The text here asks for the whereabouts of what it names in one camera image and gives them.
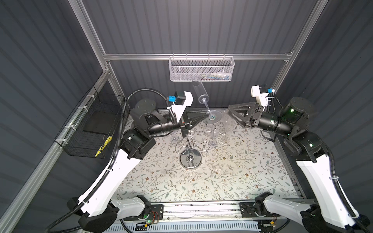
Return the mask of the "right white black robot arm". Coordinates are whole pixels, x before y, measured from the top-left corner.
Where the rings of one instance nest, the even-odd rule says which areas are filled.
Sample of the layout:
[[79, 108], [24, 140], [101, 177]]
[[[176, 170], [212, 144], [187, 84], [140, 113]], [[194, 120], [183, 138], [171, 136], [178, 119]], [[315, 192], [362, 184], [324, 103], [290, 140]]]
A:
[[316, 115], [313, 103], [294, 97], [275, 115], [256, 102], [249, 102], [230, 105], [228, 114], [242, 127], [257, 127], [283, 136], [284, 145], [295, 157], [316, 199], [315, 204], [303, 204], [264, 192], [254, 200], [257, 216], [278, 214], [302, 225], [309, 233], [369, 231], [369, 219], [353, 207], [339, 182], [331, 149], [308, 129]]

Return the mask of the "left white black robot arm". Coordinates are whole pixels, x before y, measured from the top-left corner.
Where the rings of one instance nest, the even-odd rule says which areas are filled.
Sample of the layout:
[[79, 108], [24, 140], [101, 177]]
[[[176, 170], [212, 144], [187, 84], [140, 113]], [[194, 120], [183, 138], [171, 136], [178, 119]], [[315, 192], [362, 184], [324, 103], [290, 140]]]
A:
[[192, 102], [190, 93], [181, 98], [168, 97], [167, 115], [160, 114], [156, 102], [150, 99], [142, 99], [135, 105], [130, 111], [134, 127], [119, 133], [108, 165], [84, 194], [69, 201], [71, 213], [80, 217], [79, 229], [102, 233], [117, 220], [128, 217], [148, 220], [152, 205], [143, 195], [122, 201], [115, 201], [112, 196], [156, 145], [156, 136], [177, 130], [186, 136], [189, 130], [211, 116], [210, 111], [190, 109]]

